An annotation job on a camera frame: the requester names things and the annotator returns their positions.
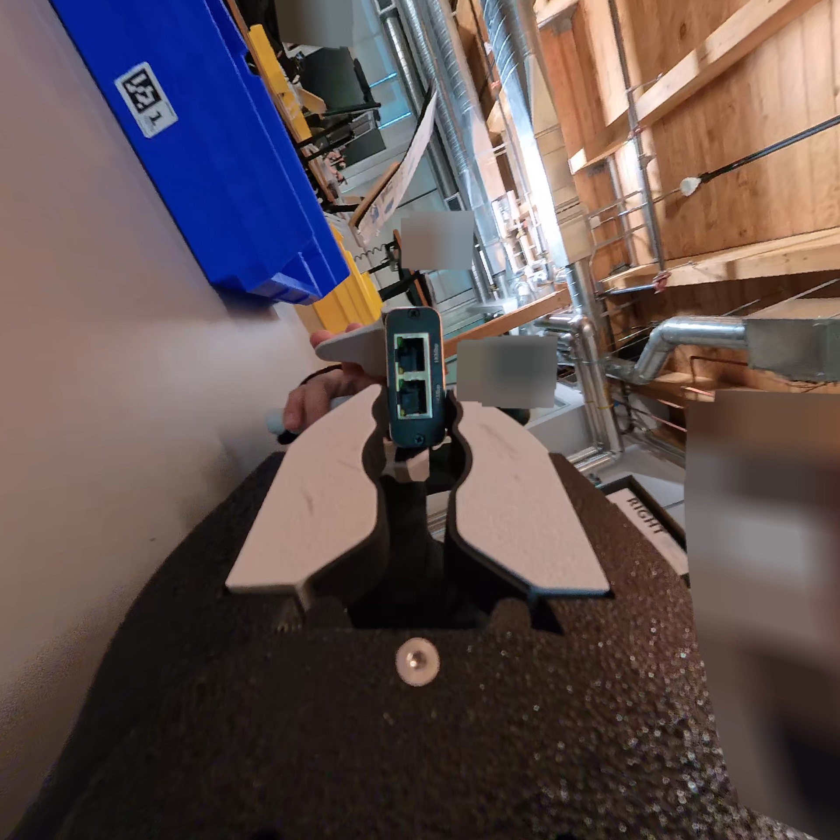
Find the black network splitter box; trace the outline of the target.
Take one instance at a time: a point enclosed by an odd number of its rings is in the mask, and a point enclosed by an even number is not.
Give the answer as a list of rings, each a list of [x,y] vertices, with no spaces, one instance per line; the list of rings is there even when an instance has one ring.
[[[433,308],[385,313],[389,434],[402,449],[431,448],[446,436],[443,325]]]

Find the large yellow plastic bin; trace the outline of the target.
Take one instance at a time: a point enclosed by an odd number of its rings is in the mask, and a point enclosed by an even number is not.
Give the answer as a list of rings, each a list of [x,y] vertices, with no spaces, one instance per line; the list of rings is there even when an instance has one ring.
[[[382,315],[382,297],[370,274],[357,266],[338,227],[333,223],[329,225],[350,273],[320,301],[308,306],[293,306],[302,325],[310,333],[321,330],[341,333],[354,323],[366,326],[379,320]]]
[[[249,28],[246,43],[259,76],[292,140],[297,144],[306,144],[310,141],[312,132],[304,118],[297,95],[281,68],[262,25]]]

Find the grey desk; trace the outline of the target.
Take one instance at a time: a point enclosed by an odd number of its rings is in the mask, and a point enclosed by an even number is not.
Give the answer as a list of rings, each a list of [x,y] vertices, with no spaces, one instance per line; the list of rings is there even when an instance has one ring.
[[[318,365],[208,284],[48,2],[2,2],[2,835],[111,637]]]

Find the blue plastic bin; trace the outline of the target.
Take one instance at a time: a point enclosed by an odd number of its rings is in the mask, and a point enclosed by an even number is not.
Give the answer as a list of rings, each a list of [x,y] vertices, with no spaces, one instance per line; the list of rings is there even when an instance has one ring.
[[[51,5],[212,286],[309,305],[347,279],[225,2]]]

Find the black white tag sign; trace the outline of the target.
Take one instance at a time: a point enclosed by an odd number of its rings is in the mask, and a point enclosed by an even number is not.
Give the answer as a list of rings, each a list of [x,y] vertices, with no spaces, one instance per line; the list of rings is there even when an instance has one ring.
[[[685,530],[669,511],[630,475],[602,484],[601,491],[690,586]]]

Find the wooden document stand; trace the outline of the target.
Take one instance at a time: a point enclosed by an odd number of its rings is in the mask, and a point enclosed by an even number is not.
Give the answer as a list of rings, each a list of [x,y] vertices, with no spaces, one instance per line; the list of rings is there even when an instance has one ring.
[[[360,247],[366,247],[379,235],[410,186],[434,132],[437,101],[438,86],[433,82],[423,100],[420,118],[404,156],[390,165],[353,212],[349,227]]]

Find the person's right hand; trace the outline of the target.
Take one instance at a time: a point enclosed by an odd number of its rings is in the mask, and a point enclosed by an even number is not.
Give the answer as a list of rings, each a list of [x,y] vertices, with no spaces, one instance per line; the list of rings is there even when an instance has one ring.
[[[386,378],[366,374],[352,363],[334,365],[310,375],[288,394],[282,411],[285,432],[305,431],[330,412],[332,401],[352,397],[373,384],[385,385]]]

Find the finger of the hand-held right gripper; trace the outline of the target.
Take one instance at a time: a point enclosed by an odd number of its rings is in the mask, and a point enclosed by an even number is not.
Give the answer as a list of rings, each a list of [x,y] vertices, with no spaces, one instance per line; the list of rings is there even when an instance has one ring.
[[[398,483],[426,482],[430,476],[428,448],[385,446],[384,477]]]

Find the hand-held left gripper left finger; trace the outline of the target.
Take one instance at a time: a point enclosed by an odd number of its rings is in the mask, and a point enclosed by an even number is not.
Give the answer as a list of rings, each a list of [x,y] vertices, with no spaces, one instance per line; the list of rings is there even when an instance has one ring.
[[[368,386],[291,444],[226,579],[235,594],[350,607],[382,579],[389,527],[382,471],[387,401]]]

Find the silver ventilation duct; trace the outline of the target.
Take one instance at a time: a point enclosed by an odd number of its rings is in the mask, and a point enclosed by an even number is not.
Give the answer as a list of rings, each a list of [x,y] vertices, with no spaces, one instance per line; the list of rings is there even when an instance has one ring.
[[[569,259],[534,128],[529,99],[529,59],[534,54],[524,32],[523,12],[519,2],[482,1],[480,4],[501,89],[511,114],[521,168],[527,183],[528,200],[536,214],[546,259],[555,276],[563,280]]]
[[[436,121],[462,196],[473,211],[479,261],[499,298],[508,293],[508,259],[480,169],[489,149],[478,129],[480,107],[449,2],[400,1],[398,14],[426,81],[437,89]]]

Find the silver duct elbow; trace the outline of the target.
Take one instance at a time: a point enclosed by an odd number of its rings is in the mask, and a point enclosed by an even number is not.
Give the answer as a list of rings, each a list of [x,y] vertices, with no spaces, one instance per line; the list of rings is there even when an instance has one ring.
[[[632,385],[646,385],[660,375],[668,357],[680,346],[722,350],[748,348],[745,321],[730,316],[669,318],[654,327],[636,362],[614,354],[601,362],[603,373]]]

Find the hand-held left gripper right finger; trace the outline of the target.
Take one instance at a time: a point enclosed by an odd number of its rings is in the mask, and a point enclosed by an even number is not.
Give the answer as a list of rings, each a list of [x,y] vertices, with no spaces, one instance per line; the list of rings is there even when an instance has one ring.
[[[607,580],[549,451],[494,407],[452,399],[465,467],[447,560],[476,599],[604,596]]]

